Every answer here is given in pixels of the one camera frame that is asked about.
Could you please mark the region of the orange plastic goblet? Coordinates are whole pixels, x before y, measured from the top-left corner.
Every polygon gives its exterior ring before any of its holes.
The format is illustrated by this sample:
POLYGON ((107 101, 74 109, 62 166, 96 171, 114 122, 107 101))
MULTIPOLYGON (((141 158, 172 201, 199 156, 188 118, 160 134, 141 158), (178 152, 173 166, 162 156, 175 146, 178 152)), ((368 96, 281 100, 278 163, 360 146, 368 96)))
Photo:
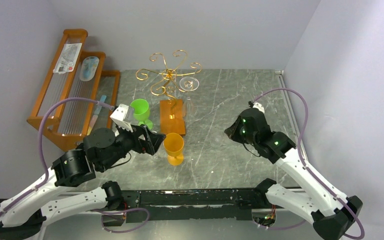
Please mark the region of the orange plastic goblet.
POLYGON ((177 133, 169 133, 166 135, 163 146, 167 153, 168 163, 172 166, 178 166, 184 161, 184 139, 177 133))

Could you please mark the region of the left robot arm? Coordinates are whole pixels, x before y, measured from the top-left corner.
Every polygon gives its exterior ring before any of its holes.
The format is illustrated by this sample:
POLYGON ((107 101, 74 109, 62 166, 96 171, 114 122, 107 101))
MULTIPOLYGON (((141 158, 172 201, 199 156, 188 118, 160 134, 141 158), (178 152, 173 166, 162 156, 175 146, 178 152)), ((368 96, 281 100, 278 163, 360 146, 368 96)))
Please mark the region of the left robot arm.
POLYGON ((60 219, 85 211, 125 210, 119 184, 107 181, 87 193, 58 199, 58 195, 118 167, 131 151, 154 155, 165 134, 135 125, 132 130, 99 128, 75 149, 56 159, 45 174, 18 195, 0 199, 0 240, 24 240, 60 219))

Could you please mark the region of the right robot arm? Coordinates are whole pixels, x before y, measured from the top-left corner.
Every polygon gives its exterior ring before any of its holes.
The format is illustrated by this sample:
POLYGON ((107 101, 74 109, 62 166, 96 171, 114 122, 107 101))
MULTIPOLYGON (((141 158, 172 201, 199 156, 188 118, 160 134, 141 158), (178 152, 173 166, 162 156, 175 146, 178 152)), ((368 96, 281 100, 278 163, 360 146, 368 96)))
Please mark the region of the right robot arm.
POLYGON ((258 206, 276 205, 296 214, 312 224, 324 240, 339 240, 356 222, 363 206, 360 198, 347 196, 306 163, 285 133, 271 130, 264 111, 245 109, 224 133, 236 143, 254 147, 259 157, 284 170, 307 194, 293 192, 267 178, 256 187, 258 206))

